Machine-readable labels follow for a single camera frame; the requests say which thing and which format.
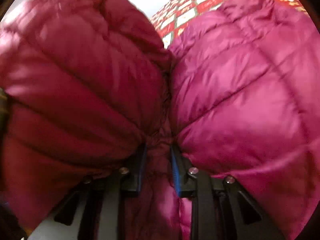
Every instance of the stitched seam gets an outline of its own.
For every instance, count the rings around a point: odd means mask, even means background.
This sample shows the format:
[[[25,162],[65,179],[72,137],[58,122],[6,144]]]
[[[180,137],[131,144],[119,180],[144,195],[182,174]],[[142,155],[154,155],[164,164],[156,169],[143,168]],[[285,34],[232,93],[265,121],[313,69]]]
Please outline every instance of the stitched seam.
[[[234,21],[235,26],[237,26],[237,28],[238,28],[241,32],[243,32],[243,29],[240,28],[240,26],[239,26],[235,21]],[[266,34],[264,35],[264,37],[266,37],[266,36],[267,36],[271,31],[273,31],[275,28],[273,28],[273,29],[270,30],[268,33],[266,33]],[[259,50],[260,54],[263,55],[264,58],[271,63],[271,65],[274,66],[273,69],[277,69],[277,71],[274,71],[274,72],[276,72],[276,73],[278,74],[278,76],[280,77],[280,79],[283,80],[283,78],[282,78],[283,74],[280,73],[279,66],[280,66],[289,56],[291,56],[293,53],[295,53],[302,45],[304,45],[311,37],[312,37],[312,35],[310,35],[304,42],[302,42],[301,45],[300,45],[298,48],[294,49],[289,55],[287,55],[287,56],[281,61],[281,63],[280,63],[279,65],[277,65],[277,66],[274,64],[274,62],[273,62],[269,57],[267,57],[267,55],[261,50],[260,47],[255,46],[253,42],[252,42],[252,45],[253,45],[256,49]],[[292,95],[293,101],[294,101],[297,109],[299,109],[299,107],[298,107],[298,102],[297,102],[297,100],[296,100],[296,98],[295,98],[295,96],[294,96],[294,93],[293,93],[292,89],[290,89],[290,86],[289,86],[289,84],[288,84],[287,82],[285,82],[285,81],[283,81],[283,82],[284,82],[284,85],[285,85],[285,87],[287,88],[287,90],[288,90],[288,91],[290,92],[290,94]],[[305,136],[306,136],[306,142],[308,142],[308,136],[307,136],[306,130],[304,130],[303,132],[305,133]]]
[[[243,32],[243,30],[239,27],[239,25],[238,25],[237,23],[235,23],[235,26],[237,26],[237,28],[240,30],[241,33]],[[265,36],[267,36],[267,35],[268,35],[271,31],[273,31],[275,28],[273,28],[273,29],[270,30],[268,33],[266,33]],[[301,46],[299,46],[299,48],[302,47],[311,37],[312,37],[312,35],[310,35],[310,36],[301,44]],[[253,42],[256,41],[256,40],[259,40],[259,39],[261,39],[261,38],[263,38],[263,37],[255,38],[255,39],[253,39],[253,40],[251,40],[251,41],[248,41],[247,43],[239,43],[239,44],[237,44],[237,45],[235,45],[235,46],[233,46],[233,47],[230,47],[230,48],[227,48],[227,49],[225,49],[225,50],[222,50],[219,54],[217,54],[216,57],[218,57],[222,52],[225,52],[225,51],[227,51],[227,50],[230,50],[230,49],[232,49],[232,48],[234,48],[234,47],[236,47],[236,46],[239,46],[239,45],[246,45],[246,44],[251,43],[252,46],[254,46],[254,43],[253,43]],[[285,57],[285,59],[282,60],[282,62],[281,62],[280,64],[282,64],[289,56],[291,56],[293,53],[295,53],[299,48],[294,49],[293,52],[290,53],[289,55],[287,55],[287,56]],[[262,50],[261,50],[260,48],[257,48],[257,49],[260,51],[260,53],[261,53],[273,66],[275,66],[275,64],[274,64],[268,57],[266,57],[266,55],[262,52]],[[197,68],[196,71],[193,72],[191,76],[194,76],[194,74],[199,70],[199,68]],[[262,73],[261,75],[259,75],[257,78],[253,79],[253,80],[252,80],[249,84],[247,84],[246,86],[249,86],[249,85],[251,85],[253,82],[255,82],[256,80],[258,80],[258,79],[259,79],[260,77],[262,77],[269,69],[270,69],[270,68],[268,68],[264,73]],[[223,100],[219,101],[218,103],[216,103],[213,107],[211,107],[209,110],[207,110],[204,114],[202,114],[201,116],[199,116],[198,118],[196,118],[196,119],[193,120],[192,122],[188,123],[188,124],[185,125],[184,127],[182,127],[182,128],[180,129],[180,132],[182,132],[185,128],[187,128],[188,126],[190,126],[191,124],[193,124],[193,123],[196,122],[197,120],[201,119],[204,115],[206,115],[208,112],[210,112],[211,110],[213,110],[213,109],[214,109],[215,107],[217,107],[220,103],[222,103],[223,101],[231,98],[233,95],[235,95],[235,94],[237,94],[238,92],[240,92],[240,91],[241,91],[242,89],[244,89],[246,86],[242,87],[241,89],[238,89],[237,91],[235,91],[234,93],[232,93],[230,96],[228,96],[228,97],[224,98]]]
[[[179,60],[181,61],[183,58],[185,58],[188,53],[190,52],[190,50],[195,46],[196,43],[198,43],[198,41],[200,39],[202,39],[208,32],[210,32],[211,30],[213,29],[216,29],[216,28],[220,28],[221,26],[224,26],[224,25],[229,25],[231,22],[224,22],[224,23],[220,23],[220,24],[215,24],[213,26],[211,26],[210,28],[208,28],[207,30],[203,31],[203,34],[200,35],[199,33],[202,32],[202,30],[200,31],[196,31],[195,32],[195,28],[190,25],[179,37],[176,38],[180,40],[180,42],[178,43],[178,45],[175,46],[174,50],[176,50],[178,47],[179,47],[179,52],[180,51],[184,51],[184,48],[185,48],[185,45],[188,43],[188,41],[190,40],[195,40],[193,45],[186,51],[186,52],[183,52],[182,55],[179,57]]]
[[[41,47],[39,46],[39,44],[37,42],[31,43],[25,35],[23,35],[22,33],[20,33],[19,31],[17,31],[17,33],[23,37],[26,41],[26,43],[28,43],[28,45],[30,47],[32,47],[34,50],[41,52],[43,56],[46,57],[46,59],[50,62],[52,62],[54,65],[56,65],[61,71],[63,71],[64,73],[67,73],[68,75],[74,77],[79,83],[81,83],[83,86],[85,86],[86,88],[88,88],[90,91],[94,92],[95,95],[102,99],[106,105],[108,105],[114,112],[117,112],[119,115],[121,115],[122,117],[124,117],[128,122],[132,123],[135,128],[137,130],[139,130],[142,134],[145,134],[144,131],[142,131],[134,122],[132,122],[128,117],[126,117],[125,115],[123,115],[122,113],[116,111],[114,109],[113,106],[110,105],[110,102],[108,102],[102,95],[101,93],[98,93],[95,89],[93,89],[87,82],[85,82],[83,79],[81,79],[79,76],[75,75],[74,73],[72,73],[71,71],[68,70],[68,68],[64,67],[65,64],[61,63],[61,62],[57,62],[55,59],[53,59],[49,54],[47,54],[46,52],[44,52]]]
[[[63,163],[63,164],[66,164],[66,165],[70,165],[70,166],[77,167],[77,168],[86,168],[86,169],[89,168],[89,169],[96,169],[96,170],[105,170],[106,168],[110,168],[111,169],[111,166],[108,167],[107,165],[105,167],[103,167],[103,168],[98,168],[98,167],[90,166],[89,163],[87,163],[85,166],[83,166],[83,165],[81,165],[79,163],[72,163],[72,162],[69,162],[69,161],[66,161],[66,160],[62,160],[62,159],[58,158],[58,156],[53,157],[50,154],[47,154],[46,152],[44,152],[43,150],[37,149],[33,145],[23,141],[21,138],[15,136],[12,133],[7,133],[7,136],[14,138],[18,142],[20,142],[24,147],[32,149],[34,152],[36,152],[36,153],[38,153],[38,154],[40,154],[42,156],[45,156],[45,157],[50,158],[50,159],[53,159],[55,161],[59,161],[60,163]]]
[[[99,32],[96,28],[94,28],[93,25],[91,24],[91,22],[90,22],[89,20],[87,20],[83,15],[81,15],[81,14],[77,14],[77,15],[78,15],[79,17],[81,17],[81,19],[83,19],[86,23],[88,23],[88,24],[91,26],[91,28],[95,31],[95,33],[101,34],[103,40],[106,41],[106,42],[108,42],[111,46],[113,46],[114,49],[116,49],[116,51],[117,51],[119,54],[121,54],[122,56],[124,56],[125,59],[132,60],[132,59],[134,58],[134,57],[132,57],[132,58],[128,57],[128,55],[124,54],[124,53],[121,51],[121,49],[120,49],[116,44],[114,44],[114,43],[111,42],[110,40],[106,40],[106,39],[105,39],[105,36],[106,36],[106,35],[105,35],[104,33],[102,33],[102,32]]]
[[[58,123],[58,122],[54,122],[50,117],[44,115],[42,112],[40,112],[40,111],[32,108],[31,106],[29,106],[29,105],[27,105],[27,104],[25,104],[25,103],[23,103],[23,102],[20,102],[20,101],[17,100],[16,98],[14,99],[14,101],[15,101],[16,104],[21,105],[21,106],[23,106],[24,108],[27,108],[27,109],[29,109],[30,111],[32,111],[32,112],[40,115],[40,116],[43,117],[45,120],[47,120],[48,122],[54,124],[56,127],[58,127],[59,129],[65,131],[66,133],[72,135],[73,137],[75,137],[75,138],[77,138],[77,139],[79,139],[79,140],[83,140],[83,138],[81,138],[80,136],[78,136],[78,135],[72,133],[71,131],[69,131],[69,129],[68,129],[67,127],[64,127],[63,125],[61,125],[61,124]],[[92,134],[92,135],[93,135],[95,138],[98,138],[98,139],[99,139],[99,143],[105,144],[105,143],[107,142],[106,138],[102,138],[102,137],[100,137],[98,134]],[[115,146],[116,146],[116,147],[119,147],[119,148],[121,148],[121,149],[124,149],[124,150],[128,150],[127,148],[124,148],[122,145],[115,145]]]
[[[236,90],[235,92],[231,93],[229,96],[223,98],[222,100],[218,101],[217,103],[215,103],[209,110],[205,111],[203,114],[201,114],[199,117],[197,117],[196,119],[194,119],[192,122],[188,123],[187,125],[185,125],[183,128],[180,129],[181,133],[184,129],[186,129],[187,127],[189,127],[190,125],[192,125],[194,122],[197,122],[199,119],[203,118],[205,115],[207,115],[208,113],[210,113],[212,110],[214,110],[216,107],[218,107],[221,103],[223,103],[224,101],[227,101],[228,99],[232,98],[234,95],[238,94],[239,92],[241,92],[242,90],[246,89],[247,87],[250,87],[253,83],[255,83],[257,80],[259,80],[262,76],[264,76],[268,70],[270,68],[267,68],[263,73],[261,73],[260,75],[258,75],[255,79],[252,79],[247,85],[239,88],[238,90]]]
[[[251,43],[250,41],[247,42],[247,43],[238,43],[238,44],[236,44],[236,45],[234,45],[234,46],[232,46],[232,47],[230,47],[230,48],[226,48],[226,49],[220,51],[219,53],[217,53],[217,54],[214,55],[213,57],[209,57],[206,61],[208,61],[208,60],[210,60],[210,61],[211,61],[211,60],[215,60],[217,57],[220,56],[220,54],[222,54],[222,53],[225,52],[225,51],[228,51],[228,50],[230,50],[230,49],[236,48],[237,46],[243,46],[243,45],[247,45],[247,44],[250,44],[250,43]],[[180,93],[180,91],[181,91],[181,89],[182,89],[182,85],[184,84],[184,82],[185,82],[187,79],[190,79],[189,82],[191,82],[191,79],[202,69],[203,65],[204,65],[204,62],[202,62],[199,67],[197,67],[191,74],[187,75],[187,76],[180,82],[181,85],[179,85],[179,89],[178,89],[178,91],[177,91],[175,94]]]
[[[300,46],[299,46],[298,48],[295,48],[291,53],[289,53],[289,54],[279,63],[279,65],[278,65],[277,67],[279,67],[284,61],[286,61],[286,59],[289,58],[292,54],[294,54],[294,53],[296,53],[298,50],[300,50],[300,48],[301,48],[302,46],[304,46],[304,45],[314,36],[314,33],[315,33],[316,35],[319,35],[318,30],[314,30],[313,33],[311,33],[311,35],[310,35],[308,38],[306,38],[306,39],[300,44]]]
[[[26,17],[28,17],[28,15],[36,8],[36,7],[41,7],[44,6],[46,3],[51,3],[50,1],[46,2],[45,0],[39,0],[41,3],[36,3],[36,0],[32,0],[29,4],[32,5],[32,7],[29,8],[29,10],[27,12],[24,12],[22,17],[18,16],[17,20],[20,23],[22,20],[24,20]],[[59,13],[60,15],[70,15],[71,13],[75,14],[78,11],[81,11],[84,8],[91,8],[93,7],[94,4],[86,4],[86,5],[81,5],[78,6],[77,8],[72,8],[70,7],[65,7],[63,10],[60,11],[55,11],[56,13]],[[45,25],[47,21],[53,19],[56,17],[56,14],[52,14],[52,13],[48,13],[48,10],[45,11],[45,13],[42,15],[42,21],[40,23],[41,26]],[[39,25],[35,25],[33,27],[33,32],[35,29],[37,29],[39,27]],[[13,33],[18,33],[20,34],[19,30],[18,30],[18,26],[16,24],[15,21],[10,22],[8,25],[5,25],[3,27],[3,29],[9,31],[9,32],[13,32]]]
[[[304,45],[308,40],[309,38],[308,37],[302,44]],[[289,54],[287,57],[285,57],[285,59],[278,65],[275,65],[273,63],[273,61],[267,56],[264,54],[264,52],[260,49],[260,48],[257,48],[261,51],[261,54],[264,55],[264,57],[274,66],[274,68],[272,69],[272,71],[274,73],[276,73],[278,76],[279,76],[279,79],[282,81],[282,83],[284,84],[284,87],[285,89],[287,90],[288,94],[289,94],[289,98],[292,100],[292,102],[294,103],[295,107],[296,107],[296,110],[297,110],[297,116],[300,120],[300,129],[302,131],[302,134],[303,134],[303,137],[304,137],[304,140],[305,140],[305,148],[306,148],[306,154],[310,153],[311,152],[311,149],[309,147],[309,144],[310,144],[310,138],[309,138],[309,132],[308,132],[308,128],[307,128],[307,125],[306,123],[304,122],[302,116],[300,115],[300,112],[301,112],[301,106],[300,106],[300,102],[298,100],[298,98],[295,96],[295,93],[294,93],[294,89],[293,89],[293,85],[292,83],[286,79],[286,75],[280,70],[279,66],[290,56],[292,55],[293,53],[295,53],[301,46],[299,46],[297,49],[294,49],[293,52],[291,54]],[[308,154],[308,156],[306,157],[306,162],[307,162],[307,171],[309,173],[310,176],[306,176],[306,186],[305,186],[305,192],[306,194],[309,196],[310,195],[310,191],[308,189],[312,188],[313,187],[313,183],[311,181],[311,177],[312,177],[312,166],[313,166],[313,163],[315,163],[314,160],[311,159],[312,158],[312,155],[311,154]],[[304,198],[305,201],[304,201],[304,206],[307,207],[308,206],[308,198],[305,197]]]
[[[237,26],[237,28],[240,30],[240,32],[241,32],[241,34],[243,35],[243,30],[235,23],[235,25]],[[253,44],[253,42],[254,41],[257,41],[257,40],[260,40],[260,39],[262,39],[263,37],[257,37],[257,38],[255,38],[255,39],[252,39],[252,40],[248,40],[247,39],[247,36],[245,36],[245,35],[243,35],[243,41],[242,42],[240,42],[240,43],[238,43],[238,44],[235,44],[235,45],[233,45],[232,47],[227,47],[227,48],[225,48],[225,49],[223,49],[222,51],[220,51],[219,53],[217,53],[216,55],[214,55],[213,57],[209,57],[208,58],[208,60],[210,59],[210,60],[215,60],[217,57],[219,57],[222,53],[224,53],[224,52],[226,52],[226,51],[228,51],[228,50],[231,50],[231,49],[234,49],[234,48],[236,48],[236,47],[238,47],[238,46],[243,46],[243,45],[247,45],[247,44]],[[188,52],[185,54],[185,56],[184,57],[186,57],[187,55],[188,55],[188,53],[191,51],[191,49],[189,49],[188,50]],[[192,75],[194,75],[196,72],[198,72],[200,69],[202,69],[202,66],[203,66],[203,63],[198,67],[198,68],[196,68],[195,70],[194,70],[194,72],[192,73]]]

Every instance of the black clamp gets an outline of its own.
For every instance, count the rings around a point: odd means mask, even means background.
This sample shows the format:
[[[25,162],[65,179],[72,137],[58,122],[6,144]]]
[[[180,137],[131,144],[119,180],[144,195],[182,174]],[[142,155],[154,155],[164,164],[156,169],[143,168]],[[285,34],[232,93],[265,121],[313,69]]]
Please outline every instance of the black clamp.
[[[285,240],[259,204],[232,176],[212,178],[171,147],[172,174],[181,198],[192,198],[190,240]]]
[[[124,239],[123,197],[141,191],[147,156],[138,147],[123,168],[103,179],[85,177],[32,232],[28,240],[120,240]]]

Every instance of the red sleeping bag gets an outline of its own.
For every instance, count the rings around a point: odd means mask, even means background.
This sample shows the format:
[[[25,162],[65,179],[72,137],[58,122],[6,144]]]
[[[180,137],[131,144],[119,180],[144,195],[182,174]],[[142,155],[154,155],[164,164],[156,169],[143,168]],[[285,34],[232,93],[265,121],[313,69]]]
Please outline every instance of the red sleeping bag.
[[[148,145],[126,239],[187,240],[191,203],[172,186],[169,145],[232,174],[287,239],[320,199],[320,36],[273,0],[227,0],[169,50],[127,0],[31,0],[0,30],[11,97],[2,178],[35,228],[84,176],[107,176]]]

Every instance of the pink puffy fabric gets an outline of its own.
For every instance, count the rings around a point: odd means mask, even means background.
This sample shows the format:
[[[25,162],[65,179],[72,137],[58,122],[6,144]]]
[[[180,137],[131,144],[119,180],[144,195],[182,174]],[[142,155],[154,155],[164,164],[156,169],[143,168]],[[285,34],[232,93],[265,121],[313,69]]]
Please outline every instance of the pink puffy fabric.
[[[184,155],[236,177],[294,239],[320,198],[316,27],[273,0],[227,0],[169,50],[170,121]]]
[[[232,174],[287,239],[320,199],[320,36],[273,0],[228,0],[169,50],[127,0],[31,0],[0,30],[11,109],[2,177],[36,227],[84,176],[107,176],[148,144],[127,240],[188,240],[191,203],[172,186],[169,145]]]

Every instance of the metal screw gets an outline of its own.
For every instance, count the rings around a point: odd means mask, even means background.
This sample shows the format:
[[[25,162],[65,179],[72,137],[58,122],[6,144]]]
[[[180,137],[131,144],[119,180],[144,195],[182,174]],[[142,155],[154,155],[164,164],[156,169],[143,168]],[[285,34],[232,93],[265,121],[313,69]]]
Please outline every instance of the metal screw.
[[[226,182],[227,182],[228,184],[233,184],[233,183],[236,182],[236,179],[235,179],[234,177],[232,177],[232,176],[227,176],[227,177],[225,178],[225,180],[226,180]]]
[[[91,176],[85,176],[82,180],[83,184],[89,184],[92,181],[92,177]]]
[[[190,173],[190,174],[197,174],[198,172],[199,172],[199,169],[196,168],[196,167],[191,167],[191,168],[189,169],[189,173]]]
[[[119,172],[120,172],[122,175],[126,175],[126,174],[128,174],[130,171],[129,171],[128,168],[122,167],[122,168],[119,169]]]

